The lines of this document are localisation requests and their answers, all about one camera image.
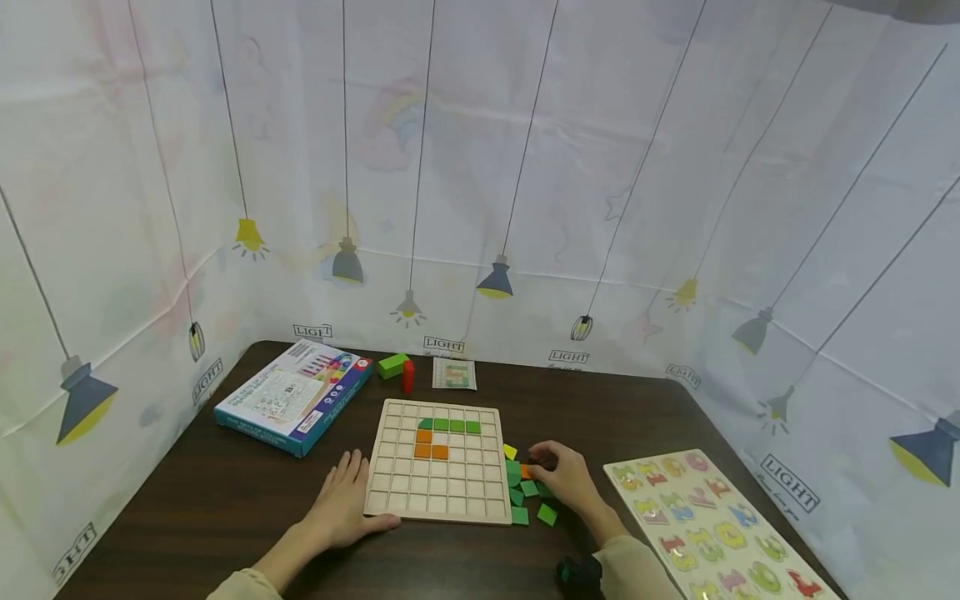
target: yellow light bulb drawing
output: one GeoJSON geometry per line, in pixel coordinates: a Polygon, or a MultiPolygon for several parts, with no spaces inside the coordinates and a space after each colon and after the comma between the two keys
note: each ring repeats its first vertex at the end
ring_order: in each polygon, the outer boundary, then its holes
{"type": "Polygon", "coordinates": [[[667,301],[670,302],[667,308],[673,308],[674,313],[679,313],[681,308],[685,308],[686,312],[690,312],[690,306],[697,303],[696,277],[691,277],[687,281],[684,281],[684,285],[680,286],[667,301]]]}
{"type": "Polygon", "coordinates": [[[243,258],[247,252],[250,252],[254,262],[258,254],[260,258],[266,259],[264,252],[270,251],[260,237],[260,232],[256,230],[256,221],[253,219],[240,219],[240,227],[237,229],[237,237],[234,241],[240,242],[233,247],[234,250],[243,249],[240,257],[243,258]]]}

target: right hand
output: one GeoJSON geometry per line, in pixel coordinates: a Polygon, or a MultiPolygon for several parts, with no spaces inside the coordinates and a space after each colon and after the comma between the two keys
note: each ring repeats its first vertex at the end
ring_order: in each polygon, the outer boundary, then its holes
{"type": "Polygon", "coordinates": [[[580,452],[551,440],[531,446],[530,458],[536,463],[528,467],[533,478],[580,517],[606,508],[580,452]]]}

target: game box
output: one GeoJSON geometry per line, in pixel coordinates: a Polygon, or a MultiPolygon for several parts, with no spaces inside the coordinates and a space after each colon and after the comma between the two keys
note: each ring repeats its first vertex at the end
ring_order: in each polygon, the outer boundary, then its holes
{"type": "Polygon", "coordinates": [[[217,423],[303,458],[373,373],[372,361],[299,340],[213,409],[217,423]]]}

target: number puzzle board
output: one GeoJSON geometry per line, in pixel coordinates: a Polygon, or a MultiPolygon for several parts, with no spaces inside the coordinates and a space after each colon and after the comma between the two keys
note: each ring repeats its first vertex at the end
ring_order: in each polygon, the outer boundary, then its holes
{"type": "Polygon", "coordinates": [[[510,525],[500,412],[387,398],[367,515],[510,525]]]}
{"type": "Polygon", "coordinates": [[[838,597],[702,451],[603,470],[687,598],[838,597]]]}

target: white fabric backdrop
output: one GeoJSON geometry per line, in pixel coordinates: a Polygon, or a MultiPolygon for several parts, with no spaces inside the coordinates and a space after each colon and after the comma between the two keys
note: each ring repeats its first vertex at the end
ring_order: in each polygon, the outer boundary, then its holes
{"type": "Polygon", "coordinates": [[[123,3],[62,6],[81,18],[0,15],[0,582],[22,597],[102,534],[217,358],[302,334],[676,378],[850,596],[951,596],[960,486],[889,440],[960,409],[956,2],[349,0],[346,150],[338,0],[214,0],[229,113],[209,6],[133,2],[136,40],[123,3]],[[347,233],[362,284],[333,276],[347,233]],[[66,446],[53,322],[119,388],[66,446]]]}

